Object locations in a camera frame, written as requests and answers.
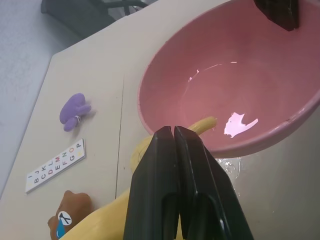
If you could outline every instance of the black chair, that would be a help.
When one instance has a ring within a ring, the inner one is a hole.
[[[109,9],[129,7],[145,8],[148,4],[140,0],[102,2],[101,0],[42,0],[41,12],[49,14],[67,26],[82,39],[104,29],[116,20],[108,13]]]

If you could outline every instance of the brown plush toy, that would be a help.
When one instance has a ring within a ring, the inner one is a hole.
[[[87,194],[66,191],[55,216],[48,221],[51,239],[60,239],[93,210],[91,198]]]

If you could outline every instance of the bowl rim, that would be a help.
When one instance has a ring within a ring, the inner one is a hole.
[[[146,121],[144,119],[144,116],[142,114],[142,111],[141,111],[141,106],[140,106],[141,86],[142,86],[142,84],[144,82],[144,79],[146,77],[146,74],[147,74],[147,71],[149,69],[149,66],[154,61],[154,59],[157,57],[157,55],[168,45],[168,42],[174,36],[176,36],[178,33],[180,33],[186,26],[190,25],[196,19],[201,18],[203,15],[211,12],[212,10],[214,10],[216,8],[220,8],[223,5],[230,4],[233,1],[236,1],[236,0],[229,0],[227,2],[224,2],[224,3],[220,4],[220,5],[217,5],[217,6],[213,7],[213,8],[211,8],[211,9],[203,12],[202,14],[196,16],[192,20],[190,20],[183,27],[181,27],[179,30],[177,30],[173,35],[171,35],[165,41],[165,43],[156,51],[156,53],[153,55],[153,57],[151,58],[150,62],[148,63],[147,67],[144,70],[143,76],[142,76],[142,78],[140,80],[140,83],[139,83],[139,86],[138,86],[138,93],[137,93],[138,115],[139,115],[139,118],[140,118],[140,121],[141,121],[143,127],[147,130],[147,132],[149,134],[153,135],[155,132],[153,130],[151,130],[151,128],[146,123]],[[305,105],[303,105],[298,111],[296,111],[293,115],[291,115],[290,118],[288,118],[285,121],[282,121],[280,124],[278,124],[277,126],[273,127],[272,129],[264,131],[264,132],[258,134],[255,137],[249,138],[247,140],[244,140],[244,141],[241,141],[241,142],[238,142],[238,143],[230,144],[230,145],[224,146],[224,147],[217,147],[217,148],[214,148],[214,149],[208,149],[208,150],[210,152],[212,152],[212,153],[219,153],[219,155],[222,155],[222,156],[226,155],[224,153],[228,153],[228,152],[234,153],[234,152],[239,152],[241,150],[243,150],[244,152],[250,152],[249,150],[245,150],[245,149],[247,149],[249,147],[256,146],[256,145],[260,145],[262,143],[265,143],[268,139],[271,139],[273,137],[276,137],[277,135],[280,135],[285,130],[288,130],[290,126],[292,126],[295,123],[298,123],[301,120],[302,120],[301,124],[303,124],[307,120],[307,118],[306,119],[303,119],[303,118],[305,116],[308,116],[308,114],[310,112],[312,113],[315,110],[315,107],[317,107],[319,104],[320,104],[320,89],[318,89],[318,91],[310,98],[309,101],[307,101],[307,103]],[[289,136],[291,133],[289,133],[285,137],[279,139],[277,142],[283,140],[284,138]],[[240,154],[239,156],[236,156],[236,157],[241,157],[241,156],[245,156],[245,155],[247,155],[247,154]]]

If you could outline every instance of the white table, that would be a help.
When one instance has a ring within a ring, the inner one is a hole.
[[[222,2],[160,0],[53,56],[0,201],[1,239],[50,239],[47,221],[66,190],[88,193],[98,208],[130,186],[131,153],[148,135],[137,113],[144,70],[170,36]],[[67,133],[59,112],[77,92],[96,114]],[[219,160],[255,239],[320,238],[319,117],[269,149]],[[80,138],[87,158],[25,196],[26,174]]]

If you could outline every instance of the purple toy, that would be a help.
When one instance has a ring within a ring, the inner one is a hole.
[[[64,130],[70,132],[81,120],[81,116],[86,115],[91,110],[91,106],[86,104],[86,98],[82,93],[77,93],[70,97],[60,112],[60,122],[64,124]]]

